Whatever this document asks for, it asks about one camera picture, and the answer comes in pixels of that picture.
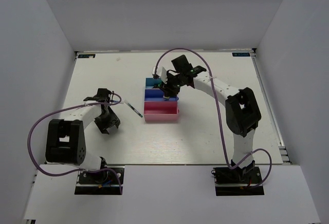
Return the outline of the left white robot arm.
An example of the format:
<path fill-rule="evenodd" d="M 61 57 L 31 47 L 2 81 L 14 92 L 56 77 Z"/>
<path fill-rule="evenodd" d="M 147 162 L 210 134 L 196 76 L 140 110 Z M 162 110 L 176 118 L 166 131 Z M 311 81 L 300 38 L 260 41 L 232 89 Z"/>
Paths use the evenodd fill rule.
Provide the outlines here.
<path fill-rule="evenodd" d="M 53 119 L 48 124 L 46 142 L 46 161 L 69 164 L 77 168 L 90 170 L 97 182 L 108 178 L 105 159 L 89 152 L 86 148 L 85 129 L 95 123 L 102 134 L 108 135 L 118 128 L 120 120 L 110 105 L 114 103 L 114 92 L 99 88 L 96 95 L 84 99 L 82 107 L 64 119 Z"/>

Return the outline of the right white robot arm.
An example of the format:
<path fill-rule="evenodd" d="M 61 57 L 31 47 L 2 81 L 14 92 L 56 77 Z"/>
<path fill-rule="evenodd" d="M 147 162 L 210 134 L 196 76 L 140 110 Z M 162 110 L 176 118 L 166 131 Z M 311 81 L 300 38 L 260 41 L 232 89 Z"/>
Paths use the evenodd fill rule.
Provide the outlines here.
<path fill-rule="evenodd" d="M 233 133 L 233 156 L 228 158 L 224 142 L 223 122 L 218 118 L 224 157 L 233 178 L 246 181 L 255 167 L 253 138 L 261 119 L 261 112 L 254 92 L 249 87 L 238 89 L 215 78 L 210 66 L 192 66 L 185 55 L 172 61 L 173 69 L 166 70 L 156 64 L 152 70 L 154 79 L 160 79 L 159 88 L 166 99 L 176 97 L 180 89 L 190 86 L 215 99 L 216 105 L 225 108 L 226 124 Z"/>

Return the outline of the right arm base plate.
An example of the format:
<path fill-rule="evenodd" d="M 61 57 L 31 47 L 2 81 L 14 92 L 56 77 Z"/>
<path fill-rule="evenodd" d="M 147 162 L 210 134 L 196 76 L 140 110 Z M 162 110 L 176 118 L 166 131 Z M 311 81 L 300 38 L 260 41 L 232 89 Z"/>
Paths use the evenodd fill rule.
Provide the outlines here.
<path fill-rule="evenodd" d="M 216 196 L 261 196 L 264 195 L 261 172 L 258 166 L 246 176 L 240 178 L 238 173 L 227 167 L 214 167 L 211 171 L 214 177 Z"/>

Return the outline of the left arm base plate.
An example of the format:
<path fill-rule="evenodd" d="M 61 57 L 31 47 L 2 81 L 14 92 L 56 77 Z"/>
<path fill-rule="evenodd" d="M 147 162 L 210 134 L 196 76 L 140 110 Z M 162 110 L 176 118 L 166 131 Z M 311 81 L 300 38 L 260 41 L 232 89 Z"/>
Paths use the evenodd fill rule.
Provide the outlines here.
<path fill-rule="evenodd" d="M 82 172 L 78 174 L 75 186 L 75 195 L 121 195 L 117 177 L 121 189 L 123 189 L 125 167 L 111 167 L 112 171 L 100 173 Z"/>

